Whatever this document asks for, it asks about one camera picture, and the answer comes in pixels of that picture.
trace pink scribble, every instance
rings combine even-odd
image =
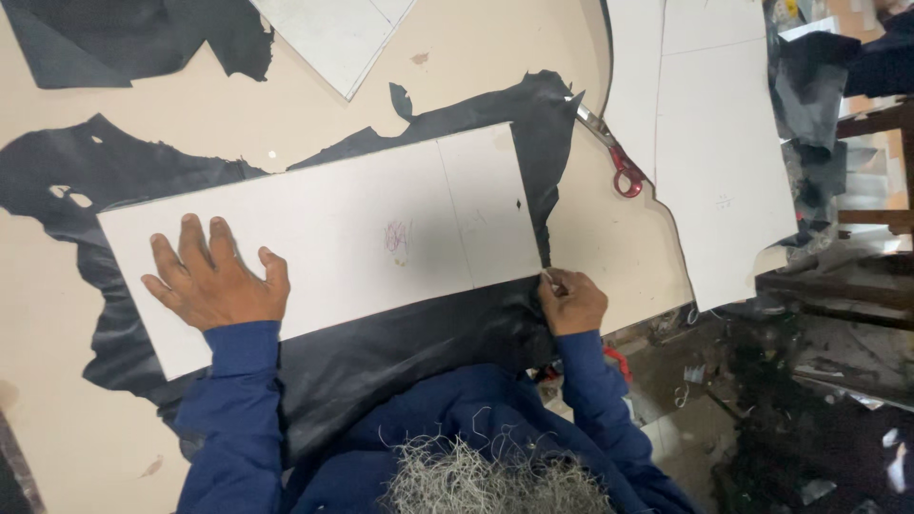
[[[384,246],[388,252],[396,252],[400,244],[406,245],[406,225],[399,221],[388,223],[384,229]]]

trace hand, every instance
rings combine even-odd
[[[281,321],[289,296],[286,261],[260,248],[260,262],[267,269],[264,282],[253,275],[235,255],[235,240],[222,218],[209,222],[209,248],[196,214],[181,219],[178,255],[168,239],[153,234],[151,239],[155,275],[143,275],[143,284],[162,305],[188,325],[205,332],[210,328],[249,321]]]
[[[552,335],[599,330],[609,301],[597,285],[584,273],[559,268],[547,273],[539,276],[539,301]]]

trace gray hair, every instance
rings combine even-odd
[[[407,439],[380,504],[398,514],[612,513],[610,499],[573,455],[492,462],[461,438]]]

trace table surface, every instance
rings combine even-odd
[[[390,81],[421,113],[554,70],[598,110],[609,64],[596,0],[419,0],[351,102],[279,36],[272,53],[266,82],[226,77],[204,45],[184,70],[131,89],[42,91],[2,15],[0,144],[100,112],[135,137],[279,172],[369,125],[402,132]],[[425,53],[421,64],[410,59]],[[604,333],[692,299],[670,213],[650,186],[619,196],[612,170],[577,123],[548,221],[553,263],[587,273],[610,297]],[[76,245],[1,209],[0,241],[0,408],[49,512],[171,512],[188,468],[175,436],[150,402],[80,376],[103,301],[77,272]],[[140,478],[160,456],[158,471]]]

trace blue sleeve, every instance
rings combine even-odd
[[[279,327],[255,321],[204,332],[213,349],[211,374],[187,389],[175,424],[206,441],[191,462],[179,514],[279,509]]]
[[[597,330],[557,337],[565,366],[562,392],[574,409],[574,423],[603,451],[652,509],[695,512],[673,480],[651,462],[651,440],[638,430],[622,397],[622,374],[606,365]]]

